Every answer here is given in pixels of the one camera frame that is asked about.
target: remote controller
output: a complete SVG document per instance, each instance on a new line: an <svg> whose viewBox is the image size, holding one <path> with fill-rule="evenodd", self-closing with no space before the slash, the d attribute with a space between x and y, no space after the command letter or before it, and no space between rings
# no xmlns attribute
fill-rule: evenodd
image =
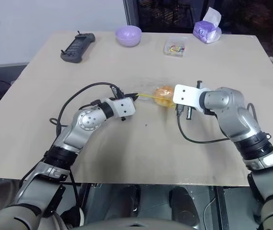
<svg viewBox="0 0 273 230"><path fill-rule="evenodd" d="M79 63L82 61L82 55L89 45L95 41L94 34L81 34L78 31L78 35L74 37L73 42L67 47L67 49L61 50L60 57L64 61Z"/></svg>

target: tissue box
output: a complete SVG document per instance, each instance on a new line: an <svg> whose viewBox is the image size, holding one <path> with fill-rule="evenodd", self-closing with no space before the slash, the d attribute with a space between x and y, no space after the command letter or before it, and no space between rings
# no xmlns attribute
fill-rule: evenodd
<svg viewBox="0 0 273 230"><path fill-rule="evenodd" d="M217 41L221 34L219 27L207 21L196 22L193 30L193 35L207 44Z"/></svg>
<svg viewBox="0 0 273 230"><path fill-rule="evenodd" d="M193 34L204 43L216 42L222 34L218 27L221 18L222 15L217 10L209 7L202 21L195 23Z"/></svg>

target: beige tabletop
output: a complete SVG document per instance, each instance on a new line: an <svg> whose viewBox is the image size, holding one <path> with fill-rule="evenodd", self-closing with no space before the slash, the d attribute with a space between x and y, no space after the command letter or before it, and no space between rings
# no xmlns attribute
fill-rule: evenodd
<svg viewBox="0 0 273 230"><path fill-rule="evenodd" d="M74 32L52 35L0 101L0 177L20 179L45 153L55 138L50 117L82 87L108 81L125 93L152 93L165 84L221 86L240 90L253 102L263 131L273 143L273 64L258 39L222 35L206 45L186 36L183 58L168 57L163 47L170 34L143 33L131 48L119 45L113 33L95 32L79 64L64 62L60 50ZM68 124L84 104L110 97L107 86L82 93L64 112ZM174 109L150 100L135 103L135 115L122 122L109 119L88 141L72 170L75 180L91 183L247 185L248 174L230 141L199 145L183 139ZM182 117L183 129L195 140L222 138L214 117L194 112Z"/></svg>

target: silver robot arm segment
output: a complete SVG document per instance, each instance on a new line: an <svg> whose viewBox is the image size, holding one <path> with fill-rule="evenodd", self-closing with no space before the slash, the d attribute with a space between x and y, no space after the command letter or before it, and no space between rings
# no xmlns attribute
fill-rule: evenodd
<svg viewBox="0 0 273 230"><path fill-rule="evenodd" d="M15 197L14 204L0 211L0 230L36 230L42 217L49 217L61 201L65 181L76 157L91 134L111 117L135 113L133 99L105 99L90 109L78 111L71 125L56 138Z"/></svg>
<svg viewBox="0 0 273 230"><path fill-rule="evenodd" d="M177 85L173 101L216 113L218 124L241 153L250 187L257 199L265 202L261 213L264 229L273 230L273 145L258 122L245 108L241 92L225 87L215 91Z"/></svg>

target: white wall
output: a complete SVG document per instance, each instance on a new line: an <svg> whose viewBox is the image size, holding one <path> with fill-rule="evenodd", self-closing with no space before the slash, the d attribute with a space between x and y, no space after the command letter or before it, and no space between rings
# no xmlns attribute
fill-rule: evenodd
<svg viewBox="0 0 273 230"><path fill-rule="evenodd" d="M0 65L29 62L56 30L115 31L126 24L122 0L0 0Z"/></svg>

